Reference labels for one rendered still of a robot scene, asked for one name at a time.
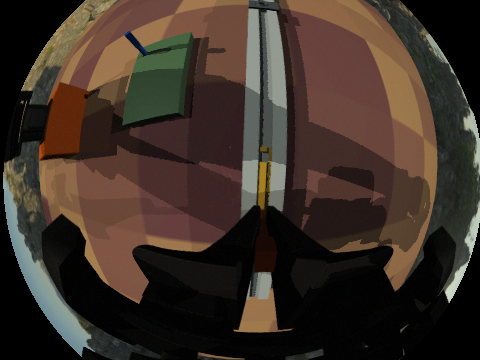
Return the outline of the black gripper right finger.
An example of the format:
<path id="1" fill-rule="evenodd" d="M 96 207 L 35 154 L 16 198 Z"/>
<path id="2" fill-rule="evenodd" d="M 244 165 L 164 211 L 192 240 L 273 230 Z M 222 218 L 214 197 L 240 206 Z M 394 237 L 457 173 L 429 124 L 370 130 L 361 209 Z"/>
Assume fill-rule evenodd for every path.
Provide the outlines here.
<path id="1" fill-rule="evenodd" d="M 277 331 L 295 328 L 293 321 L 325 285 L 384 268 L 392 257 L 389 245 L 333 253 L 269 205 L 265 221 L 277 248 L 275 272 L 271 272 Z"/>

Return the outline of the grey aluminum slotted rail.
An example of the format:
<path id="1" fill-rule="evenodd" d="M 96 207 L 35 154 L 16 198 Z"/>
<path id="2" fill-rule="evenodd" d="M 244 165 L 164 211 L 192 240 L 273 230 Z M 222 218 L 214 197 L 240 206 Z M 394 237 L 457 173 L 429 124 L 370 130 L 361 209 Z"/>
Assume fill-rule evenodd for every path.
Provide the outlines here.
<path id="1" fill-rule="evenodd" d="M 277 5 L 275 0 L 249 0 L 241 219 L 256 205 L 257 163 L 268 163 L 268 152 L 259 147 L 272 147 L 268 205 L 283 213 L 288 109 Z M 252 271 L 247 300 L 268 299 L 271 285 L 271 272 Z"/>

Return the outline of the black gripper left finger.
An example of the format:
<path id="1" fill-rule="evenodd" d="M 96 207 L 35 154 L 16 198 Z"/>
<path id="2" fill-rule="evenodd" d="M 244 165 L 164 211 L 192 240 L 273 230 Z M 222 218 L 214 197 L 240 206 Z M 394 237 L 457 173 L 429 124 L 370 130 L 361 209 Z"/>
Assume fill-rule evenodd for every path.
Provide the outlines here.
<path id="1" fill-rule="evenodd" d="M 201 252 L 172 251 L 155 245 L 137 245 L 132 251 L 147 280 L 185 291 L 224 297 L 228 320 L 239 331 L 247 301 L 256 239 L 260 231 L 260 205 L 252 205 L 239 223 Z"/>

